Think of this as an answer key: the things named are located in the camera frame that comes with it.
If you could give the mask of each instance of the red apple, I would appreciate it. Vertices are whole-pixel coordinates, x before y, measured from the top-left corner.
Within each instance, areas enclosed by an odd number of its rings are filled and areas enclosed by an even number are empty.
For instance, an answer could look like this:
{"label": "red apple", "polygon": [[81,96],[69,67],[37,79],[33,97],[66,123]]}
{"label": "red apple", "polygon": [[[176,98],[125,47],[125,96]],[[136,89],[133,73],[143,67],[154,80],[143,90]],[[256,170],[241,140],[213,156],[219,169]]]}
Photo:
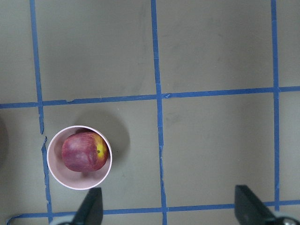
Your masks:
{"label": "red apple", "polygon": [[62,145],[61,156],[67,168],[75,172],[92,172],[104,166],[108,157],[105,140],[95,132],[69,136]]}

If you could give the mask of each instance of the bowl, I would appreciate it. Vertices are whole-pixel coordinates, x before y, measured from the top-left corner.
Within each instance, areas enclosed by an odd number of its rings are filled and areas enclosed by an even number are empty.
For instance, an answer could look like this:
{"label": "bowl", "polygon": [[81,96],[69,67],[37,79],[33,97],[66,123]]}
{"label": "bowl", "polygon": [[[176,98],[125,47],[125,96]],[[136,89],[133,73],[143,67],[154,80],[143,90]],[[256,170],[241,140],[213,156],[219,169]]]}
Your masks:
{"label": "bowl", "polygon": [[[70,135],[84,131],[94,131],[99,134],[105,140],[109,154],[101,169],[93,172],[74,172],[62,161],[61,148]],[[71,126],[62,129],[50,141],[47,150],[47,164],[53,177],[63,186],[74,190],[87,190],[102,183],[112,167],[112,159],[112,148],[107,138],[101,132],[87,126]]]}

